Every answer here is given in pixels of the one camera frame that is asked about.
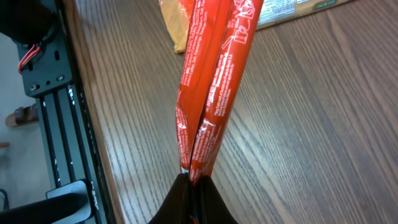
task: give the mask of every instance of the red wrapper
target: red wrapper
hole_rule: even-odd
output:
[[[193,183],[213,170],[261,6],[262,0],[195,2],[176,105],[180,165]]]

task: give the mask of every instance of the gray floor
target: gray floor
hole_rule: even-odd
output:
[[[11,208],[42,200],[50,190],[39,124],[9,129],[4,123],[16,108],[35,103],[25,96],[17,65],[15,44],[0,34],[0,142],[10,143],[0,149],[0,188],[7,191]]]

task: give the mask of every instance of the black wire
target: black wire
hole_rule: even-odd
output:
[[[4,195],[3,199],[4,199],[4,205],[2,208],[2,212],[9,210],[9,204],[8,204],[8,196],[7,196],[7,192],[4,189],[0,189],[0,192]]]

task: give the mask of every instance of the candy bar wrapper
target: candy bar wrapper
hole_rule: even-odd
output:
[[[263,0],[196,0],[176,104],[181,172],[211,175]]]
[[[194,0],[161,0],[160,8],[174,41],[174,51],[183,52]],[[264,0],[257,29],[273,26],[352,0]]]

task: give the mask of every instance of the wooden tabletop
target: wooden tabletop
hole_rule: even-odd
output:
[[[157,0],[66,1],[119,223],[178,174],[183,55]],[[398,2],[257,31],[213,180],[240,223],[398,223]]]

